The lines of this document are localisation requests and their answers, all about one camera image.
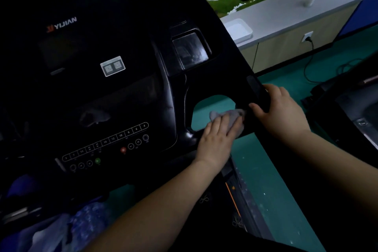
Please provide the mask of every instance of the gray rag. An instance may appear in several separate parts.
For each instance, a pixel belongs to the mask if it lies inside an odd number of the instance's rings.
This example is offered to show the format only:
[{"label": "gray rag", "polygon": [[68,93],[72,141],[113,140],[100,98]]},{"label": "gray rag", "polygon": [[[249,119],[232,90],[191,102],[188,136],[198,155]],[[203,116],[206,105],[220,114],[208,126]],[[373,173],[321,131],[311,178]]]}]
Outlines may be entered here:
[{"label": "gray rag", "polygon": [[[217,118],[219,116],[224,116],[225,114],[229,114],[230,115],[230,123],[228,124],[228,129],[227,129],[227,133],[228,133],[229,130],[231,129],[231,127],[234,125],[236,119],[239,116],[242,116],[242,117],[245,116],[245,111],[242,110],[242,109],[235,109],[235,110],[225,111],[223,113],[218,113],[216,111],[211,111],[210,112],[210,120],[213,122],[215,120],[215,118]],[[238,134],[236,135],[236,137],[240,136],[241,133],[243,132],[243,130],[244,130],[244,125],[242,125],[242,127],[240,128],[240,130],[238,131]]]}]

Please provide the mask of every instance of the electrical outlet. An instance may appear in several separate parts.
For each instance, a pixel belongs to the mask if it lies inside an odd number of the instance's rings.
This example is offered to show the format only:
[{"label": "electrical outlet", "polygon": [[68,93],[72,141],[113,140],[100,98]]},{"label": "electrical outlet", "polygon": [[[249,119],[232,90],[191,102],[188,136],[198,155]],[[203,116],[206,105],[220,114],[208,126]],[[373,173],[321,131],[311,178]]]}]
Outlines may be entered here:
[{"label": "electrical outlet", "polygon": [[307,37],[311,37],[311,36],[312,36],[312,33],[314,33],[314,31],[311,31],[311,32],[306,33],[306,34],[303,36],[303,38],[302,38],[302,42],[306,41],[306,38],[307,38]]}]

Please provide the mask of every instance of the orange stripe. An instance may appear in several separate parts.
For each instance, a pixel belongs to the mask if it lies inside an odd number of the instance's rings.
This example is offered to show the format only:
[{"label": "orange stripe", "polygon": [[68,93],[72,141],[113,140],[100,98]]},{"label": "orange stripe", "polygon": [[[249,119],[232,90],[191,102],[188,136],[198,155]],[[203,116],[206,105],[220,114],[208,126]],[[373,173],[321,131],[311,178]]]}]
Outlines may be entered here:
[{"label": "orange stripe", "polygon": [[234,198],[233,198],[233,195],[231,194],[230,188],[228,187],[228,184],[227,184],[227,183],[226,183],[226,186],[227,186],[228,192],[230,193],[231,199],[232,199],[233,202],[234,202],[234,206],[235,206],[235,208],[236,208],[236,211],[237,211],[237,213],[239,214],[239,216],[241,217],[241,215],[240,215],[240,213],[239,213],[239,209],[237,209],[237,206],[236,206],[235,200],[234,200]]}]

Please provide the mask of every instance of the hand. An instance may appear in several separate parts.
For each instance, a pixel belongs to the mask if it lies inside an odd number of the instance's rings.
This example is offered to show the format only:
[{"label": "hand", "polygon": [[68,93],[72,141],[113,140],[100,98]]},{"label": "hand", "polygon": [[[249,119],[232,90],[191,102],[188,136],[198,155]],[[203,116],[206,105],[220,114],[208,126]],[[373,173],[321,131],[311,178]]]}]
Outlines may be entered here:
[{"label": "hand", "polygon": [[290,145],[304,132],[311,131],[302,108],[284,88],[265,84],[270,98],[269,112],[265,113],[257,104],[249,104],[255,116],[277,139]]},{"label": "hand", "polygon": [[227,133],[229,122],[230,116],[225,114],[217,117],[213,123],[208,123],[198,144],[194,161],[208,165],[215,174],[220,172],[230,156],[231,146],[243,124],[243,117],[238,117]]}]

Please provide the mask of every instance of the white tray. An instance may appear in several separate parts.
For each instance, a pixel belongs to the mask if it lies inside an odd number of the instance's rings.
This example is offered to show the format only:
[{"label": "white tray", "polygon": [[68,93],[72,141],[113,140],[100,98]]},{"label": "white tray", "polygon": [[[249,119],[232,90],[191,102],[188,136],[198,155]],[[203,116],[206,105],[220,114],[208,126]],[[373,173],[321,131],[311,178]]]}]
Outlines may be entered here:
[{"label": "white tray", "polygon": [[252,37],[252,29],[243,19],[237,18],[224,23],[224,27],[236,44],[248,40]]}]

